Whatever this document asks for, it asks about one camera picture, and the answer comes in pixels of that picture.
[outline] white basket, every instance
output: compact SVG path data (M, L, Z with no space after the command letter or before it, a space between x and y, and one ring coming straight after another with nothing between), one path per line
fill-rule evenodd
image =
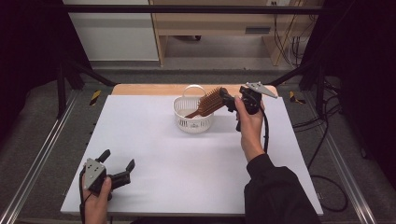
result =
M177 97L174 101L176 124L180 130L186 133L203 133L212 125L213 113L206 117L197 115L193 119L184 118L198 109L198 103L201 98L200 96L185 96L186 90L190 88L199 88L206 94L204 88L199 85L190 85L186 87L183 91L183 95Z

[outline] black jacket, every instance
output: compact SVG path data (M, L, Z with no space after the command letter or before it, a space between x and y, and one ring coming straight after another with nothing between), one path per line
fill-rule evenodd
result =
M251 180L245 186L245 219L255 223L320 223L297 175L275 167L267 154L247 165Z

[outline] hairbrush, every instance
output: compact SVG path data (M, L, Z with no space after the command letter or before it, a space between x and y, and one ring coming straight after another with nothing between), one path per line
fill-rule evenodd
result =
M223 99L220 96L222 87L217 87L210 93L205 94L198 102L198 109L186 116L186 119L192 119L197 115L202 117L206 117L211 113L215 112L216 110L222 108L224 106Z

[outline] white tabletop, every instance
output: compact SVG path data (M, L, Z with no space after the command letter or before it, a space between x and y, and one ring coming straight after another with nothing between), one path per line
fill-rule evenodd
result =
M205 133L182 132L175 123L176 96L110 95L76 172L61 212L78 215L78 174L88 158L106 149L107 173L125 170L131 159L132 183L113 191L108 212L128 216L242 216L247 161L235 130L235 113L215 112ZM269 119L268 154L275 166L289 167L300 179L319 215L311 178L282 98L263 97Z

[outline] hand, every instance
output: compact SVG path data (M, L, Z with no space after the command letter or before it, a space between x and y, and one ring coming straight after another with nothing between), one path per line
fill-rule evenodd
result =
M82 177L82 186L84 186L84 176ZM111 178L106 177L103 182L98 197L93 195L89 190L83 190L85 200L85 223L86 224L106 224L107 223L107 197L111 191Z
M259 110L254 115L249 115L241 98L235 96L235 106L238 110L237 119L241 121L241 147L245 152L247 161L264 153L262 149L262 120L263 114Z

